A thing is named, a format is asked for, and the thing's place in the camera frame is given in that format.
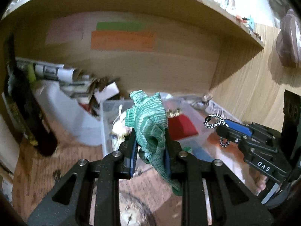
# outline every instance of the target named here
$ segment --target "green small object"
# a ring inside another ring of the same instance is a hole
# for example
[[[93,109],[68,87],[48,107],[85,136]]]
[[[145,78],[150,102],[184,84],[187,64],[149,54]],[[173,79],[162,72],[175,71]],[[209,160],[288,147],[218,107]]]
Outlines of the green small object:
[[[27,66],[27,79],[30,83],[34,82],[35,80],[37,80],[36,78],[36,74],[35,74],[35,70],[33,68],[33,64],[29,64]]]
[[[144,23],[141,22],[98,22],[97,31],[142,31]]]
[[[131,92],[135,105],[126,111],[125,125],[136,131],[136,140],[141,146],[142,160],[149,162],[161,177],[172,186],[176,195],[182,195],[178,180],[168,178],[164,167],[165,129],[167,116],[162,105],[160,93],[147,96],[142,90]]]

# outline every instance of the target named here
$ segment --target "black and white rope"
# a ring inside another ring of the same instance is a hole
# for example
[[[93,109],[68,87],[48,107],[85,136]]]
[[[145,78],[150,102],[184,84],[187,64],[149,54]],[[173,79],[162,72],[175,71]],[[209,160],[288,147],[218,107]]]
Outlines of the black and white rope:
[[[211,121],[212,118],[217,118],[217,119],[219,119],[219,121],[216,123],[210,124],[209,122]],[[210,114],[205,118],[204,126],[206,128],[215,128],[220,125],[225,125],[228,127],[228,124],[225,122],[225,119],[219,114]],[[228,140],[226,140],[226,142],[224,142],[224,139],[222,137],[219,137],[219,144],[222,148],[225,148],[230,144],[230,142]]]

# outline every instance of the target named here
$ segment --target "orange sticky note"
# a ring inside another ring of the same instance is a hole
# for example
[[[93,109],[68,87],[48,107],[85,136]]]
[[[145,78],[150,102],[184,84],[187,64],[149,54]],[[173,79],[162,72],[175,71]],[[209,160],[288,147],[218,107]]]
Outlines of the orange sticky note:
[[[150,31],[92,31],[91,49],[151,52],[155,34]]]

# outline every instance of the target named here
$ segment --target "metal screw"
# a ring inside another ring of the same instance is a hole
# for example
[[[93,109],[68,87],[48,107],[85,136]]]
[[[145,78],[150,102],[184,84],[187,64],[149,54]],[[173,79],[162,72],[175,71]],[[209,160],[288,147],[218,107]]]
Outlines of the metal screw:
[[[179,156],[180,157],[186,157],[188,154],[187,154],[187,152],[185,152],[185,151],[180,151],[179,152]]]
[[[121,151],[116,150],[116,151],[113,151],[112,154],[113,154],[114,157],[119,157],[119,156],[121,156]]]
[[[218,167],[220,167],[223,164],[223,162],[219,159],[214,160],[213,163]]]
[[[80,159],[80,160],[78,161],[78,164],[82,167],[82,166],[84,166],[84,165],[87,164],[87,160],[85,160],[85,159]]]

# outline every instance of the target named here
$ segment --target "pink sticky note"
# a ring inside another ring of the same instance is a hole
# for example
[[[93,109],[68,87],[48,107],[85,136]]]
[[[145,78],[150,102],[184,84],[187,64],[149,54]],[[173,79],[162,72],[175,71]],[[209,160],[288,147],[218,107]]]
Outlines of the pink sticky note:
[[[45,44],[82,40],[84,34],[84,13],[54,19],[47,31]]]

